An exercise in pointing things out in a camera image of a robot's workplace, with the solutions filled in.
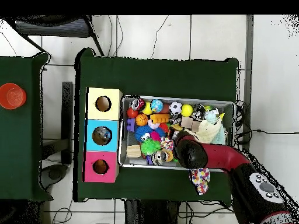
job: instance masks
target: yellow ball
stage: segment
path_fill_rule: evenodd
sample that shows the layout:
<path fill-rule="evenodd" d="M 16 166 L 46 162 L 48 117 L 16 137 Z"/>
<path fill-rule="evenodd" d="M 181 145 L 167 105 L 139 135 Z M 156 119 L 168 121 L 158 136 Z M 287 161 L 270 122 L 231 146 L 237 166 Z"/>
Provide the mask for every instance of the yellow ball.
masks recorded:
<path fill-rule="evenodd" d="M 192 115 L 193 108 L 189 104 L 184 104 L 182 108 L 182 116 L 190 117 Z"/>
<path fill-rule="evenodd" d="M 145 109 L 142 111 L 146 115 L 151 115 L 152 110 L 151 110 L 151 103 L 150 102 L 145 102 Z"/>

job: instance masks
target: orange cup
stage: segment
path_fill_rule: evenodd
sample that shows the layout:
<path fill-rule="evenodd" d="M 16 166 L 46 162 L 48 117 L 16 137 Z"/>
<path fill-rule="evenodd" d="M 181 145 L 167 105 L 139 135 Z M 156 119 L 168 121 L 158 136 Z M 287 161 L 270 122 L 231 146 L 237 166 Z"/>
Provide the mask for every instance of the orange cup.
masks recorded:
<path fill-rule="evenodd" d="M 17 84 L 9 82 L 0 87 L 0 105 L 5 109 L 16 109 L 25 101 L 26 93 Z"/>

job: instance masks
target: green table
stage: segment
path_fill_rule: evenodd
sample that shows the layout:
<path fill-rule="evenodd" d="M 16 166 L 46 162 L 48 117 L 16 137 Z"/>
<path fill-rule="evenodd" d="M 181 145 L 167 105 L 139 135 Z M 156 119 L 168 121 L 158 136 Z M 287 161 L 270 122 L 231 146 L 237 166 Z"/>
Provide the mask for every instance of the green table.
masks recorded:
<path fill-rule="evenodd" d="M 238 60 L 170 61 L 94 57 L 90 48 L 76 57 L 74 198 L 128 198 L 174 201 L 222 200 L 231 203 L 227 176 L 211 172 L 207 193 L 198 196 L 184 170 L 121 167 L 116 182 L 82 182 L 85 89 L 120 89 L 124 95 L 235 101 Z"/>
<path fill-rule="evenodd" d="M 0 57 L 0 86 L 13 82 L 27 96 L 22 107 L 0 107 L 0 199 L 51 200 L 39 184 L 40 73 L 48 59 L 46 53 L 31 58 Z"/>

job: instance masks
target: blue box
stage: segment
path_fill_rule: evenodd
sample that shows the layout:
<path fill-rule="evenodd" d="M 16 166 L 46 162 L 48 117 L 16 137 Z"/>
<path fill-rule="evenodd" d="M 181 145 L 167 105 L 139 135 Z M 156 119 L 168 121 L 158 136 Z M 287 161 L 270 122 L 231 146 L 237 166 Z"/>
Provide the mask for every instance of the blue box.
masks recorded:
<path fill-rule="evenodd" d="M 118 121 L 87 120 L 86 151 L 117 151 Z M 92 139 L 92 133 L 96 127 L 106 127 L 111 130 L 111 140 L 106 145 L 98 145 Z"/>

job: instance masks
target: pink box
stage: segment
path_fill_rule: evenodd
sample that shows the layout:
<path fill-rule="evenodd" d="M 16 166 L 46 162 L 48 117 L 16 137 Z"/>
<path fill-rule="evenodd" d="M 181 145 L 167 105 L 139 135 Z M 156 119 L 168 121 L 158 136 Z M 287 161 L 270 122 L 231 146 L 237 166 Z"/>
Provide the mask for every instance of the pink box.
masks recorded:
<path fill-rule="evenodd" d="M 108 171 L 105 174 L 98 174 L 93 170 L 93 164 L 97 160 L 104 160 L 108 164 Z M 110 151 L 87 151 L 85 165 L 84 182 L 114 183 L 119 173 L 117 162 L 117 152 Z"/>

